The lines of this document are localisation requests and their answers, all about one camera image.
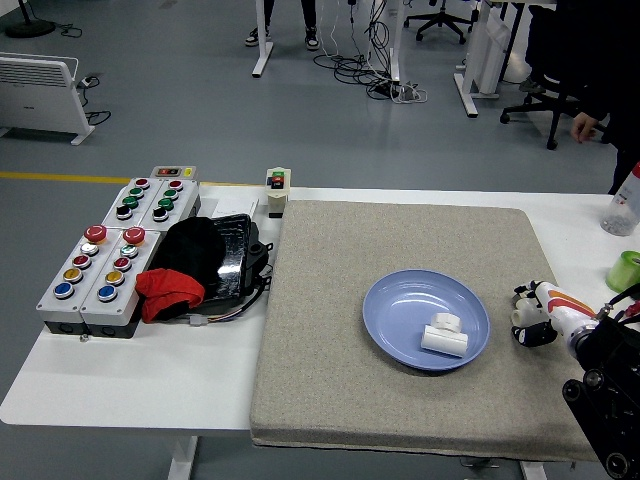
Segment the person's hand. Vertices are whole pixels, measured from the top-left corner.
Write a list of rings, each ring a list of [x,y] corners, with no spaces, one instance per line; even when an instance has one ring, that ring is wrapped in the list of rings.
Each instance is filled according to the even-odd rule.
[[[588,142],[596,134],[599,125],[600,121],[598,119],[580,112],[573,119],[570,135],[577,143]]]

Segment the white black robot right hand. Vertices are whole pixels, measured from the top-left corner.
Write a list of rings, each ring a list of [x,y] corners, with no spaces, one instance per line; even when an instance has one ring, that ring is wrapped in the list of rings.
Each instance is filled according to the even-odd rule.
[[[528,348],[552,343],[561,335],[576,357],[579,343],[597,326],[596,313],[549,282],[532,281],[514,289],[511,332]]]

